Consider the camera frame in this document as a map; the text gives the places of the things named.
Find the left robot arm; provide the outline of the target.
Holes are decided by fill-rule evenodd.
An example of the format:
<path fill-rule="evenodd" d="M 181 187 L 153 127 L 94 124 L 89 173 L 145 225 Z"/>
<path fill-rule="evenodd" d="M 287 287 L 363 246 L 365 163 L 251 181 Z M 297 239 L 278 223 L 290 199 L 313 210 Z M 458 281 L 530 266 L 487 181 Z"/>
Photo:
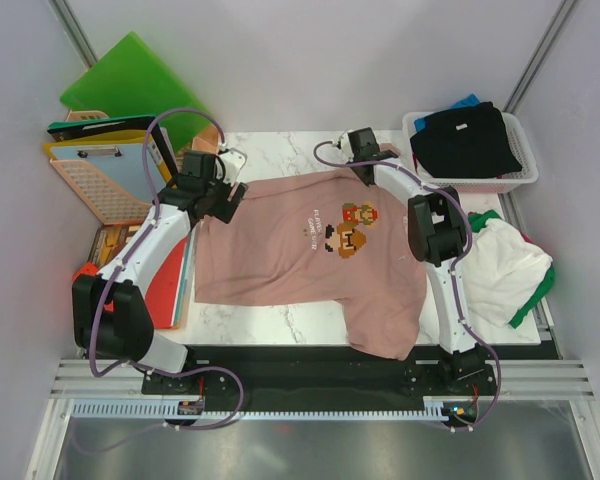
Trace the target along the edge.
<path fill-rule="evenodd" d="M 187 152 L 130 242 L 96 274 L 74 280 L 74 339 L 90 360 L 104 356 L 156 371 L 178 393 L 196 388 L 198 367 L 187 361 L 184 345 L 156 332 L 146 295 L 173 249 L 199 221 L 230 222 L 248 189 L 238 180 L 246 161 L 235 148 Z"/>

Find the pink t shirt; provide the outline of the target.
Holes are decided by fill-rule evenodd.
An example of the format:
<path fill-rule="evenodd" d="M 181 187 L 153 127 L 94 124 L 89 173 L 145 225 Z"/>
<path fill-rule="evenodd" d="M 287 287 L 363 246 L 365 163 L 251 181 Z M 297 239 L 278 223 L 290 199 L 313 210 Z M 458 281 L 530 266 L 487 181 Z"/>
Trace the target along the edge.
<path fill-rule="evenodd" d="M 349 344 L 378 357 L 409 355 L 426 291 L 404 203 L 349 168 L 254 181 L 229 223 L 197 235 L 196 302 L 336 301 Z"/>

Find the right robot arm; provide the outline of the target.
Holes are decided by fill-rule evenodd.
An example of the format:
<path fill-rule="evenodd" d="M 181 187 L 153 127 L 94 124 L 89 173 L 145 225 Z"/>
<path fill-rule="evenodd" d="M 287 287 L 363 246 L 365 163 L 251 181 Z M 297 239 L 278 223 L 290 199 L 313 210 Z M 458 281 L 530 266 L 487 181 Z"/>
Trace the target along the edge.
<path fill-rule="evenodd" d="M 409 248 L 425 265 L 439 323 L 440 386 L 453 394 L 467 387 L 476 394 L 493 394 L 496 377 L 469 322 L 461 262 L 469 253 L 472 237 L 457 192 L 420 179 L 398 154 L 381 149 L 370 128 L 344 133 L 339 148 L 363 183 L 388 191 L 407 208 Z"/>

